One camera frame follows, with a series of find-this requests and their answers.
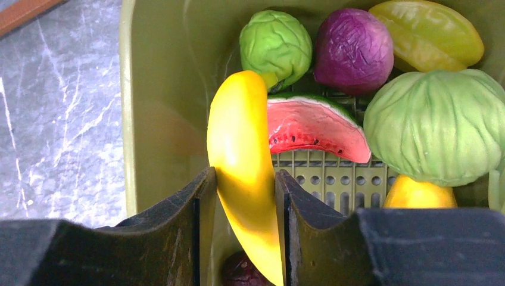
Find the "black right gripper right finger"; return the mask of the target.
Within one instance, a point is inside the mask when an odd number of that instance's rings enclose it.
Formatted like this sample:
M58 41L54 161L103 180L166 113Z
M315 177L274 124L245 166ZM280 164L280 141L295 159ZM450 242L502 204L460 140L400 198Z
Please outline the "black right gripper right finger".
M286 285L503 285L504 216L480 208L344 216L276 174Z

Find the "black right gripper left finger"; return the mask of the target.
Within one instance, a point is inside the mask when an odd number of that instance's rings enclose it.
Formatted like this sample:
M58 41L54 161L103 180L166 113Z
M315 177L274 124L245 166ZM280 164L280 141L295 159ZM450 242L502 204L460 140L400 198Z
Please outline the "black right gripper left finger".
M1 222L2 285L208 285L216 173L117 226Z

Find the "yellow toy banana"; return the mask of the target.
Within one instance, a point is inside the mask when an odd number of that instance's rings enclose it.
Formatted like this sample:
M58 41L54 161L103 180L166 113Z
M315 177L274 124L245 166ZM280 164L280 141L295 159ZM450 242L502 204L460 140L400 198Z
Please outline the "yellow toy banana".
M283 285L267 86L256 72L234 73L218 88L210 105L207 152L220 202L240 245L272 284Z

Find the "green toy cabbage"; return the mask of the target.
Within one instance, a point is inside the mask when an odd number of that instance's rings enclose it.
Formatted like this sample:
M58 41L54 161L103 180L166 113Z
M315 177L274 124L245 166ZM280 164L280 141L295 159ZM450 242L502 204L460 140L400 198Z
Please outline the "green toy cabbage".
M483 71L409 72L367 106L372 153L396 172L461 186L504 161L504 88Z

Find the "purple toy onion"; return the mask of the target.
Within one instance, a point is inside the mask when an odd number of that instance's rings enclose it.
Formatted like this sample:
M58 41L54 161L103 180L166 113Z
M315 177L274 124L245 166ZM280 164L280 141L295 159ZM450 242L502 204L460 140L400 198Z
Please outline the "purple toy onion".
M317 83L348 95L366 95L386 82L393 65L392 38L371 13L343 8L320 25L313 72Z

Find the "green toy lime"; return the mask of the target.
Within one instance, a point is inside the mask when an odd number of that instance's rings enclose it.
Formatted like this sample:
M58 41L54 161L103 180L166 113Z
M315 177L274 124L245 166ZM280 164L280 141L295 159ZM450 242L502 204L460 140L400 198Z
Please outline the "green toy lime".
M307 29L292 15L276 10L255 13L239 35L244 70L272 72L278 82L272 92L283 90L309 70L313 45Z

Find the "yellow toy lemon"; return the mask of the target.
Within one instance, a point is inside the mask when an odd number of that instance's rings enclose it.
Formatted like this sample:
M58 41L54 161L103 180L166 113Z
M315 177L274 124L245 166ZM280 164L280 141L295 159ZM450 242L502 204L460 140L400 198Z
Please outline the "yellow toy lemon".
M405 175L397 176L383 204L394 209L452 209L457 207L452 187L417 182Z

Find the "dark red toy date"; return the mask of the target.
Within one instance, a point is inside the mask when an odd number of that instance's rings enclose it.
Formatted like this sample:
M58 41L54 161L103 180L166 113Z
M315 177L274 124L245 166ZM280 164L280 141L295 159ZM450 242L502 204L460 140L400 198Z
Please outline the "dark red toy date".
M224 261L221 267L220 279L224 286L272 285L259 272L243 250L233 253Z

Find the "pink toy watermelon slice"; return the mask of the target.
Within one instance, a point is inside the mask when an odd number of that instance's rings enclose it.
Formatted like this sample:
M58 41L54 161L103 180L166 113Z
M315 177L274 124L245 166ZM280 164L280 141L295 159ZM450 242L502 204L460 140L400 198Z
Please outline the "pink toy watermelon slice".
M319 150L355 163L372 152L363 128L341 104L307 92L283 92L267 99L271 154Z

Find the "olive green plastic bin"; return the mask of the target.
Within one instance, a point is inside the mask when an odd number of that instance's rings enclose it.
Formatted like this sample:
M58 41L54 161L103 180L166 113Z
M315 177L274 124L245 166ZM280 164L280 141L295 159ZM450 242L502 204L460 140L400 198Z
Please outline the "olive green plastic bin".
M205 133L211 98L240 68L238 35L257 11L299 19L310 34L335 9L374 1L124 1L121 92L129 228L141 226L140 268L151 285L220 285L240 249L213 189ZM283 154L280 217L289 285L379 285L359 204L376 203L394 172L331 166L332 155Z

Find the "yellow green toy pear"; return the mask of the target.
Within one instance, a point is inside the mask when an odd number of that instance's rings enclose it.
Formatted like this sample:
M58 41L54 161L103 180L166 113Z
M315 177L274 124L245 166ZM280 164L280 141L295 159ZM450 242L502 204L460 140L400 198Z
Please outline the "yellow green toy pear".
M457 11L431 1L386 1L369 9L388 29L394 65L403 72L464 70L484 55L473 24Z

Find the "wooden three-tier shelf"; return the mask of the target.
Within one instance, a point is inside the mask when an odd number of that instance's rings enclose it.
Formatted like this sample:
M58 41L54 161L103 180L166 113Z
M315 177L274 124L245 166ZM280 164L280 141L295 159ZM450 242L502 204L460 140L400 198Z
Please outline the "wooden three-tier shelf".
M20 0L1 11L1 38L64 0Z

